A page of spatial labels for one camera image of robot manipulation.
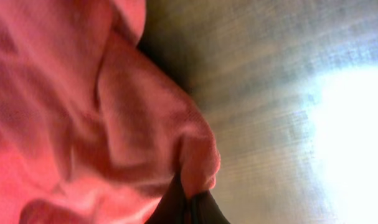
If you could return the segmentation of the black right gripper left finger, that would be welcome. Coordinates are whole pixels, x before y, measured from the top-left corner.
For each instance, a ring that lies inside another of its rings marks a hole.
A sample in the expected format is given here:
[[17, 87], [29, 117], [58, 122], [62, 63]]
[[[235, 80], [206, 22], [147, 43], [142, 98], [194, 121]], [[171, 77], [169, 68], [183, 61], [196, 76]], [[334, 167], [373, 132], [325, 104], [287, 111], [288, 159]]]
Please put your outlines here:
[[176, 174], [145, 224], [184, 224], [186, 204], [181, 177]]

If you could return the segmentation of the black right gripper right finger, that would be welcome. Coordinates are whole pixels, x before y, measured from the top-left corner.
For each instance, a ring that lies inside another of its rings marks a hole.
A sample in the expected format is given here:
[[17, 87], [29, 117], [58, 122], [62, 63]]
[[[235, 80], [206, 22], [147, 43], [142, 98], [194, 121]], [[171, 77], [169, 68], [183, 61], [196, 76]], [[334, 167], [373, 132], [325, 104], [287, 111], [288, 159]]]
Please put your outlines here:
[[210, 191], [202, 192], [190, 201], [192, 224], [230, 224]]

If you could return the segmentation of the orange soccer t-shirt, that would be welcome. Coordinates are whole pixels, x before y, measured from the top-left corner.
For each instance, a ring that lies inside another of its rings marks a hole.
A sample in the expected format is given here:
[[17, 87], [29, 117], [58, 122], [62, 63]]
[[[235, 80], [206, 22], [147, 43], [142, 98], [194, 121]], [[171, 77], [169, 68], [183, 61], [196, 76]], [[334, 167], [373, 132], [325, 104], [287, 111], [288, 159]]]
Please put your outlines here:
[[0, 0], [0, 223], [145, 223], [220, 166], [190, 97], [137, 44], [144, 1]]

